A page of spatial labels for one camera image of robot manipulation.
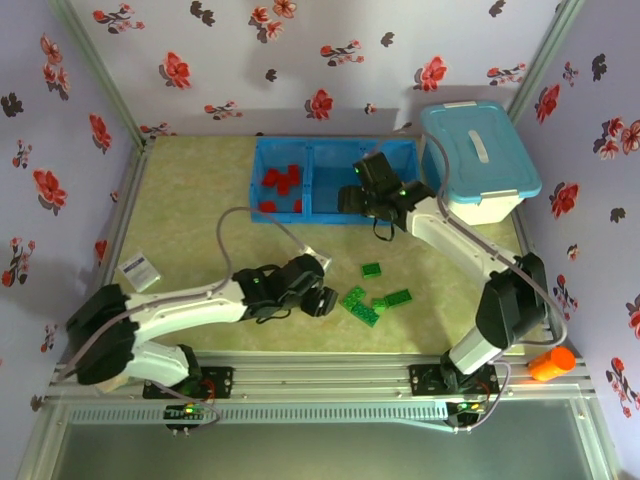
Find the glass panel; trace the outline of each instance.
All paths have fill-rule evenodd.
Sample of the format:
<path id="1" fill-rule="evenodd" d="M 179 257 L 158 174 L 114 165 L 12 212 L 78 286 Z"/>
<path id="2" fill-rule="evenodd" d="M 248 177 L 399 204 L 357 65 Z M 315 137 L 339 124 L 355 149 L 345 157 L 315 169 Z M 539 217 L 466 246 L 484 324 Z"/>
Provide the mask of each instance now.
<path id="1" fill-rule="evenodd" d="M 510 401 L 472 434 L 395 424 L 70 426 L 54 479 L 588 479 L 567 401 Z"/>

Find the light blue lid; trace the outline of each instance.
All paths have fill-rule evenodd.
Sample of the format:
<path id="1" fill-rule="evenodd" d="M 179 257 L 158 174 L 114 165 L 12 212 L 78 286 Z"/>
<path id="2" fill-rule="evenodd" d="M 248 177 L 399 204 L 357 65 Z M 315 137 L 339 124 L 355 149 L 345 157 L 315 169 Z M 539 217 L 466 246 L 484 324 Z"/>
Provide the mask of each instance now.
<path id="1" fill-rule="evenodd" d="M 451 165 L 447 194 L 455 202 L 480 203 L 483 193 L 505 190 L 517 190 L 521 198 L 540 193 L 540 176 L 500 104 L 434 105 L 425 108 L 420 119 L 447 152 Z M 428 139 L 424 161 L 433 162 L 444 177 L 442 154 Z"/>

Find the orange cylinder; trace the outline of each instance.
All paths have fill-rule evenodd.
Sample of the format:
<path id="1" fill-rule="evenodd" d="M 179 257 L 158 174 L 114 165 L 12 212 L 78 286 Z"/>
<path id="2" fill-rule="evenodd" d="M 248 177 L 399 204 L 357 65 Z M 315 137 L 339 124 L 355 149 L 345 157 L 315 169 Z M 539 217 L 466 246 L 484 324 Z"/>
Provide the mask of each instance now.
<path id="1" fill-rule="evenodd" d="M 576 366 L 576 357 L 566 347 L 555 347 L 529 362 L 529 373 L 539 382 L 570 372 Z"/>

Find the white robotic arm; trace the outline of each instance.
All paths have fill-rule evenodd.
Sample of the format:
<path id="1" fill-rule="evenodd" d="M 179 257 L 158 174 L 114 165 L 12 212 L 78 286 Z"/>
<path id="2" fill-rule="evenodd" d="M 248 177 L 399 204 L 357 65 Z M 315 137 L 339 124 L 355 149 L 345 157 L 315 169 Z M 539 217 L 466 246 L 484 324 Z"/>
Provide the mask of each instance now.
<path id="1" fill-rule="evenodd" d="M 226 281 L 165 294 L 124 295 L 118 285 L 101 288 L 67 322 L 72 350 L 87 349 L 73 366 L 81 384 L 98 384 L 130 376 L 174 386 L 197 376 L 193 351 L 151 340 L 211 323 L 269 320 L 274 313 L 299 307 L 310 316 L 329 313 L 337 294 L 323 286 L 331 258 L 310 247 L 284 267 L 244 269 Z M 121 322 L 92 336 L 126 314 Z"/>
<path id="2" fill-rule="evenodd" d="M 398 227 L 424 240 L 483 289 L 476 325 L 441 360 L 443 381 L 456 390 L 546 317 L 545 302 L 530 285 L 546 285 L 544 265 L 532 253 L 520 258 L 475 232 L 469 233 L 462 220 L 455 218 L 454 224 L 445 218 L 435 192 L 418 181 L 402 183 L 382 153 L 364 158 L 354 168 L 361 186 L 340 190 L 341 212 L 390 222 L 392 232 Z M 533 280 L 523 280 L 499 258 L 514 262 Z"/>

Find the green lego brick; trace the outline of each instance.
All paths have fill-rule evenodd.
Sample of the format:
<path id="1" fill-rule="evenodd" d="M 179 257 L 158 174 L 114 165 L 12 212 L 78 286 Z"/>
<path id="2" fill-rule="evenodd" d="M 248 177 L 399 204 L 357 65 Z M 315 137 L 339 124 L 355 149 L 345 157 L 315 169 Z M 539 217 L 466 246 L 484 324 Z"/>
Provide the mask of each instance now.
<path id="1" fill-rule="evenodd" d="M 351 314 L 358 317 L 370 327 L 373 327 L 380 318 L 380 315 L 360 302 L 358 302 L 356 306 L 353 307 L 353 310 L 351 310 Z"/>
<path id="2" fill-rule="evenodd" d="M 379 263 L 367 263 L 362 265 L 362 276 L 364 278 L 373 278 L 379 277 L 382 275 L 382 270 L 380 269 Z"/>
<path id="3" fill-rule="evenodd" d="M 384 298 L 374 298 L 371 300 L 371 308 L 380 315 L 387 309 L 387 301 Z"/>
<path id="4" fill-rule="evenodd" d="M 390 293 L 386 297 L 384 297 L 387 302 L 387 307 L 399 307 L 400 305 L 404 305 L 405 303 L 409 303 L 412 298 L 409 290 L 400 290 L 399 292 Z"/>
<path id="5" fill-rule="evenodd" d="M 356 286 L 347 293 L 340 303 L 344 308 L 351 311 L 353 310 L 353 307 L 355 307 L 358 302 L 361 302 L 366 296 L 367 292 L 365 292 L 361 287 Z"/>

